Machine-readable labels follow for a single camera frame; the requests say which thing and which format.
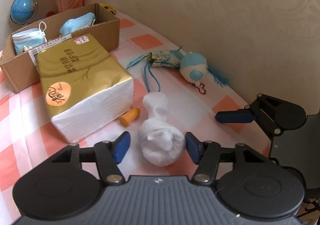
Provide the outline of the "blue face mask stack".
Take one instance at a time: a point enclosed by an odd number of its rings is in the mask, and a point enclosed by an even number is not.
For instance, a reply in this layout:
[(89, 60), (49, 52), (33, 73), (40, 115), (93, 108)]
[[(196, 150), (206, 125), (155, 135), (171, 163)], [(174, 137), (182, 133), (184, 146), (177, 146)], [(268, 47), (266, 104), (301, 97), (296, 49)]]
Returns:
[(38, 27), (24, 30), (12, 35), (12, 41), (16, 55), (24, 52), (24, 49), (35, 48), (47, 42), (45, 31), (47, 24), (41, 21)]

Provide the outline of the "yellow toy car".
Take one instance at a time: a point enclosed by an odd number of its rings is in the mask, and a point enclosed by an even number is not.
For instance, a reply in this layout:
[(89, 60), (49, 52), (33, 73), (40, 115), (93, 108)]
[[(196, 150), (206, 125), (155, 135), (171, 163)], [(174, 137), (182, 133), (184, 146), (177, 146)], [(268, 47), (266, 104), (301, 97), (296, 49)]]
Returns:
[(110, 5), (108, 5), (108, 4), (99, 3), (99, 6), (107, 9), (108, 12), (111, 13), (111, 14), (113, 14), (113, 15), (116, 15), (116, 14), (117, 14), (116, 9), (114, 9), (112, 6), (110, 6)]

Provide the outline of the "white sock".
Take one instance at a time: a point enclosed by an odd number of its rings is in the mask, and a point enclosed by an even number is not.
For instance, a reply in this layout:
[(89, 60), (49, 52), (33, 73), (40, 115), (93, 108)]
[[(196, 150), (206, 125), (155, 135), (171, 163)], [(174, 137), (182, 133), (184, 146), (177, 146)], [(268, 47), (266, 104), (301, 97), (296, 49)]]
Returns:
[(138, 129), (143, 156), (156, 166), (176, 162), (185, 150), (184, 134), (167, 122), (169, 100), (161, 92), (150, 92), (143, 98), (148, 118)]

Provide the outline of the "colourful toy on box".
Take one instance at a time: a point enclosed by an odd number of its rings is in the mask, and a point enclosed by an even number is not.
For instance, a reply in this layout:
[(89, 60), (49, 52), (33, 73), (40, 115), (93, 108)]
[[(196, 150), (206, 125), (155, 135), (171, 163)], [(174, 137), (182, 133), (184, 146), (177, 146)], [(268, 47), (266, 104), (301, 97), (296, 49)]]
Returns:
[(48, 13), (46, 14), (46, 17), (51, 17), (51, 16), (53, 16), (53, 15), (55, 15), (55, 12), (50, 11), (50, 12), (48, 12)]

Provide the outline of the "cardboard box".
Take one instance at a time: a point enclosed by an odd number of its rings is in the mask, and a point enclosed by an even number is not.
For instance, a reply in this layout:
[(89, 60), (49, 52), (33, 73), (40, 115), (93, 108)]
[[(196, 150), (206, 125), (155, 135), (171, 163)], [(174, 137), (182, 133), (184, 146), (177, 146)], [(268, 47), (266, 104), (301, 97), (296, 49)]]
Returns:
[[(60, 28), (67, 20), (78, 18), (89, 12), (95, 15), (95, 22), (92, 26), (72, 32), (66, 36), (60, 34)], [(22, 27), (16, 31), (16, 33), (39, 27), (40, 22), (44, 22), (47, 26), (44, 33), (46, 34), (48, 42), (38, 46), (38, 48), (35, 49), (38, 52), (64, 42), (65, 40), (83, 36), (88, 33), (107, 51), (115, 50), (119, 46), (120, 19), (98, 3), (68, 10), (38, 20)], [(35, 55), (36, 53), (31, 55), (28, 52), (16, 55), (12, 36), (7, 38), (1, 55), (1, 70), (6, 76), (12, 92), (18, 93), (40, 80)]]

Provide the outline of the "blue globe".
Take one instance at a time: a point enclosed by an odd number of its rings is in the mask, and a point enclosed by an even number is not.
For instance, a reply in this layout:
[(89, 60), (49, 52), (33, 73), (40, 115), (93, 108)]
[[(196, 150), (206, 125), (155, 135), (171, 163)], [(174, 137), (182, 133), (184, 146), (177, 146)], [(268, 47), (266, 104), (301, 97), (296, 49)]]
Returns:
[(10, 19), (17, 25), (31, 22), (37, 13), (36, 0), (14, 0), (10, 8)]

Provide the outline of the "crumpled blue face mask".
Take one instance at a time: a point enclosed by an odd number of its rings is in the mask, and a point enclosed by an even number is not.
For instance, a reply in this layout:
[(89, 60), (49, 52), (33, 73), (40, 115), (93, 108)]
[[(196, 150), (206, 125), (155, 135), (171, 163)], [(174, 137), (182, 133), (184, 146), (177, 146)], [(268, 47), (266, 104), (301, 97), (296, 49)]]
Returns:
[(90, 27), (94, 24), (95, 19), (95, 14), (92, 12), (84, 14), (78, 18), (69, 19), (61, 26), (60, 34), (65, 36), (75, 31)]

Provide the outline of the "gold tissue pack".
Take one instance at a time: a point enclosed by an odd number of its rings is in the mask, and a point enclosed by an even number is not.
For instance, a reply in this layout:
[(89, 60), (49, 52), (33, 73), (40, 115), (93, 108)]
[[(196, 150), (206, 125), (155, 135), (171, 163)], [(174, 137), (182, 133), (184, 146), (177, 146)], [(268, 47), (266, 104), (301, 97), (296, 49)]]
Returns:
[(50, 121), (68, 143), (133, 105), (133, 77), (89, 33), (40, 52), (37, 68)]

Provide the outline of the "orange earplug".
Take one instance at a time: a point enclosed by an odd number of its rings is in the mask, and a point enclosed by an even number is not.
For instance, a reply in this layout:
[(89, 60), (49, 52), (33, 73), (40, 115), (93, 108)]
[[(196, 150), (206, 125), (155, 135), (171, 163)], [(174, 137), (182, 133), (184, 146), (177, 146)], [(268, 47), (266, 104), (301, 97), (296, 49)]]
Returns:
[(132, 108), (125, 114), (121, 115), (118, 119), (122, 126), (128, 127), (139, 116), (140, 116), (140, 109)]

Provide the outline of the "checkered tablecloth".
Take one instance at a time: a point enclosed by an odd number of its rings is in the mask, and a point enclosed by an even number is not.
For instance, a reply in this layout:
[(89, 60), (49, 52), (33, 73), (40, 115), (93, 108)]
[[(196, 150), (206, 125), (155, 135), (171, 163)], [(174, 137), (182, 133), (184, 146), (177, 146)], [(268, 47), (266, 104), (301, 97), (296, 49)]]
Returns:
[[(149, 51), (171, 50), (176, 45), (142, 23), (118, 12), (120, 20), (119, 47), (111, 52), (121, 65)], [(221, 87), (208, 76), (207, 93), (186, 82), (180, 73), (169, 68), (153, 69), (149, 77), (150, 88), (160, 88), (169, 99), (168, 122), (181, 132), (192, 132), (198, 139), (210, 139), (223, 147), (245, 143), (263, 155), (268, 154), (268, 138), (255, 123), (218, 124), (215, 113), (236, 110), (245, 101), (229, 87)], [(196, 166), (184, 153), (174, 164), (158, 167), (143, 156), (137, 142), (137, 129), (147, 113), (141, 109), (140, 116), (128, 127), (131, 145), (119, 168), (125, 177), (130, 175), (187, 175)], [(1, 224), (11, 224), (19, 218), (19, 211), (12, 199), (15, 182), (62, 149), (65, 140), (51, 124), (40, 83), (19, 93), (14, 93), (9, 80), (1, 75)]]

